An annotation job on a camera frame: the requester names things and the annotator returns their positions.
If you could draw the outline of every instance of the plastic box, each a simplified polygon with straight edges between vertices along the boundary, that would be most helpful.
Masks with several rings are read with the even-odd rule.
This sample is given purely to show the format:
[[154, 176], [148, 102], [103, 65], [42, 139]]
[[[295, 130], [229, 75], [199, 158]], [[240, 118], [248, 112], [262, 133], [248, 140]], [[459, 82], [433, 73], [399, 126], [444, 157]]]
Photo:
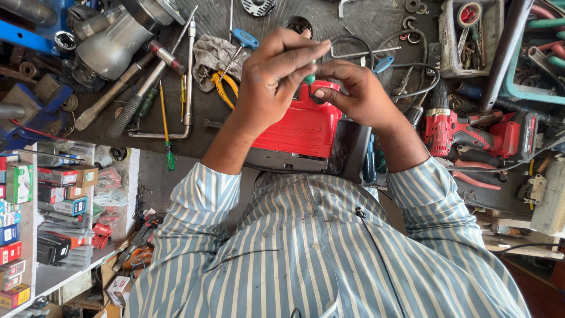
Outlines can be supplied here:
[[440, 15], [440, 43], [441, 64], [440, 75], [443, 78], [472, 78], [475, 76], [488, 76], [490, 66], [493, 63], [494, 52], [498, 46], [498, 40], [504, 29], [504, 1], [488, 0], [477, 1], [483, 6], [482, 23], [485, 29], [485, 55], [486, 67], [483, 70], [464, 70], [457, 56], [457, 43], [459, 37], [455, 33], [454, 15], [459, 7], [468, 1], [448, 0], [442, 5], [445, 8]]

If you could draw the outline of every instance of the pliers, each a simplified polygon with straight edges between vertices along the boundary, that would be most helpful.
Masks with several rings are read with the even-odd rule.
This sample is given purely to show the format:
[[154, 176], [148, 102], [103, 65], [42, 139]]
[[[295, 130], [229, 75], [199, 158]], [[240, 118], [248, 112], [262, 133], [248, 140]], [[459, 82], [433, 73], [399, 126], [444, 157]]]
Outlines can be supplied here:
[[[219, 79], [220, 79], [222, 73], [223, 73], [223, 71], [220, 70], [220, 71], [218, 71], [218, 72], [212, 74], [212, 79], [210, 79], [210, 81], [216, 85], [216, 90], [218, 91], [218, 94], [220, 95], [220, 98], [221, 98], [226, 104], [228, 104], [228, 106], [229, 106], [231, 109], [234, 109], [234, 108], [235, 108], [235, 105], [232, 103], [231, 100], [229, 100], [228, 95], [225, 93], [224, 85], [219, 82]], [[235, 93], [236, 98], [239, 98], [239, 97], [240, 97], [239, 94], [238, 94], [239, 88], [237, 87], [236, 82], [235, 82], [231, 77], [229, 77], [228, 74], [226, 74], [226, 75], [224, 76], [223, 80], [225, 80], [226, 82], [228, 82], [229, 86], [232, 87], [233, 93]]]

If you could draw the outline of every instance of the red cordless drill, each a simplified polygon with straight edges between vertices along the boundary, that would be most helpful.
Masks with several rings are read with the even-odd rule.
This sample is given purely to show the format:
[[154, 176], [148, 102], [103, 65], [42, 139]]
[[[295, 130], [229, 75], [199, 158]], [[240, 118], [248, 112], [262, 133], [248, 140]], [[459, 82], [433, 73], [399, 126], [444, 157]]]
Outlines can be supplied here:
[[422, 139], [432, 156], [447, 156], [452, 144], [461, 144], [483, 149], [492, 156], [531, 159], [537, 131], [536, 113], [517, 111], [506, 114], [486, 132], [471, 127], [466, 118], [457, 118], [457, 113], [449, 109], [444, 81], [440, 80], [431, 93], [430, 108], [425, 112], [422, 125]]

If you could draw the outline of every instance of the shirt sleeve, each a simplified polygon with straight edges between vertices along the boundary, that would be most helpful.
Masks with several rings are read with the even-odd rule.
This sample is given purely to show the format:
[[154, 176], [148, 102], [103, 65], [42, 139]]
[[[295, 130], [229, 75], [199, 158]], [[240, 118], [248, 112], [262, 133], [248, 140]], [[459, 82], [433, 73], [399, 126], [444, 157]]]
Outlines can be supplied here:
[[224, 240], [221, 224], [237, 205], [239, 175], [197, 163], [171, 194], [167, 215], [154, 232], [151, 265], [140, 275], [126, 317], [175, 317]]

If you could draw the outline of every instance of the cloth rag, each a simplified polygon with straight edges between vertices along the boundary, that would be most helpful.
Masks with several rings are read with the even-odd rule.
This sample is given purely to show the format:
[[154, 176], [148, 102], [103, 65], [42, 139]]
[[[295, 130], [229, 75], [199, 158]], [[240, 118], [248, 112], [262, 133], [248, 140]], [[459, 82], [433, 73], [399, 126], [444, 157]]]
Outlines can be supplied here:
[[[209, 92], [216, 87], [210, 81], [212, 74], [225, 70], [229, 61], [237, 52], [238, 47], [233, 46], [223, 38], [203, 35], [194, 44], [194, 67], [192, 77], [196, 81], [198, 88], [204, 92]], [[241, 69], [244, 61], [249, 57], [249, 53], [241, 50], [229, 68], [228, 75], [241, 82]]]

